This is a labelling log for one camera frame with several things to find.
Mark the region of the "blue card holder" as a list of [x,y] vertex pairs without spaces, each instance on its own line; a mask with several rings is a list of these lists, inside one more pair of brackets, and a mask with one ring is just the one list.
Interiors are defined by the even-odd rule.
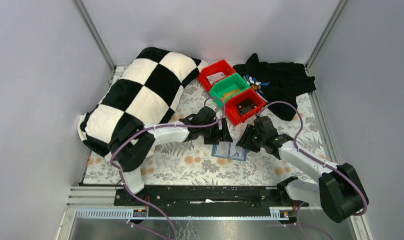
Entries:
[[220,142],[219,144],[213,145],[212,156],[218,158],[224,158],[234,161],[246,161],[248,151],[235,143],[231,142]]

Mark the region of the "silver VIP card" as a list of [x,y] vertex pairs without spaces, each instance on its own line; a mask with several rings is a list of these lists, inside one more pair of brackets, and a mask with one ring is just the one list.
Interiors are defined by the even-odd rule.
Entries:
[[230,144],[229,148],[229,156],[233,158],[241,158],[242,154],[244,153],[244,149],[235,145],[235,144]]

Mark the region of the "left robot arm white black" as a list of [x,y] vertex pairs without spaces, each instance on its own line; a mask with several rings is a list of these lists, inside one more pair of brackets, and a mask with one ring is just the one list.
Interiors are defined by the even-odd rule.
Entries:
[[144,125],[139,120],[132,120],[111,139],[108,149],[112,154],[111,163],[119,169],[125,187],[136,194],[145,186],[140,167],[152,148],[199,137],[203,137],[206,145],[233,141],[226,118],[217,118],[213,109],[204,106],[198,113],[171,123]]

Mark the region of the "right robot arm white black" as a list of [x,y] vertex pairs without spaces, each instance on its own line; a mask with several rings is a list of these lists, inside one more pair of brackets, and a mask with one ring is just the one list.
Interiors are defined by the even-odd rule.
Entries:
[[281,181],[277,189],[282,200],[320,207],[336,223],[361,214],[368,207],[369,199],[352,165],[338,165],[316,158],[297,146],[293,137],[279,134],[267,116],[258,117],[253,124],[246,126],[237,146],[256,153],[264,149],[314,180],[310,183],[293,176]]

